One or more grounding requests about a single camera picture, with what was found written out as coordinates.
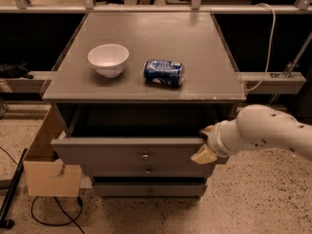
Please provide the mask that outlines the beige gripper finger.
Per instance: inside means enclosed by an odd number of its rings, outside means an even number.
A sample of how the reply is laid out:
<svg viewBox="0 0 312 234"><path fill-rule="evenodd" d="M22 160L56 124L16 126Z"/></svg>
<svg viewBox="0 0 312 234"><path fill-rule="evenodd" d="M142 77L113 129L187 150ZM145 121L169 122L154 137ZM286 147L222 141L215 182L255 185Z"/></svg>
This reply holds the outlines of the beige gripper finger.
<svg viewBox="0 0 312 234"><path fill-rule="evenodd" d="M217 155L203 144L199 150L191 156L191 160L199 165L209 164L217 160Z"/></svg>
<svg viewBox="0 0 312 234"><path fill-rule="evenodd" d="M199 134L202 137L207 137L209 135L209 132L214 128L214 125L209 125L208 127L202 129Z"/></svg>

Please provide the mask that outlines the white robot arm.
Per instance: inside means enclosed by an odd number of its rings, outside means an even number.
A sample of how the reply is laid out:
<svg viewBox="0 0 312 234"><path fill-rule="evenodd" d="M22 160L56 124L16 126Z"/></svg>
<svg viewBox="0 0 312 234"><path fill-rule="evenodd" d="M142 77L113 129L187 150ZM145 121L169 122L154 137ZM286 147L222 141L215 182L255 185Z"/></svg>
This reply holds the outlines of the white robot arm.
<svg viewBox="0 0 312 234"><path fill-rule="evenodd" d="M245 150L282 148L312 160L312 126L285 112L253 104L240 110L234 120L224 120L201 131L207 138L191 156L199 165L218 157L227 158Z"/></svg>

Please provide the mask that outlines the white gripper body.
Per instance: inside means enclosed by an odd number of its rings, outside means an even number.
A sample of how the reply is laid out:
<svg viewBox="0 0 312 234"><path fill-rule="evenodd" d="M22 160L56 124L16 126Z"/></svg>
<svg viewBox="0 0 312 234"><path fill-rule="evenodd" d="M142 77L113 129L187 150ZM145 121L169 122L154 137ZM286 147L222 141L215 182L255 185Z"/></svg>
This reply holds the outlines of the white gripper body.
<svg viewBox="0 0 312 234"><path fill-rule="evenodd" d="M244 142L238 132L236 121L222 121L208 126L208 147L222 158L242 151Z"/></svg>

